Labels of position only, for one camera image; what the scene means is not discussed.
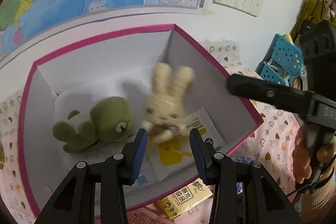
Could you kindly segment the peach sleeve forearm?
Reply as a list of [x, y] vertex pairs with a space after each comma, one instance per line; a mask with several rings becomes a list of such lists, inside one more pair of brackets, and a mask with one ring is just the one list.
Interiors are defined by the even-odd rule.
[[330, 180], [312, 194], [302, 196], [302, 223], [336, 224], [335, 182]]

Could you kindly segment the person's right hand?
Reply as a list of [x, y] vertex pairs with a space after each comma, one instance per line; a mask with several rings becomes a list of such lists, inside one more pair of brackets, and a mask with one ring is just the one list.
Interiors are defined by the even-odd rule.
[[[304, 137], [302, 128], [298, 130], [295, 138], [295, 148], [293, 150], [293, 175], [295, 181], [302, 184], [305, 179], [310, 178], [312, 174], [312, 168], [310, 166], [311, 157], [304, 146]], [[319, 149], [317, 153], [317, 159], [325, 164], [331, 163], [331, 166], [324, 173], [321, 174], [320, 181], [323, 181], [329, 177], [332, 173], [333, 166], [335, 165], [335, 139]]]

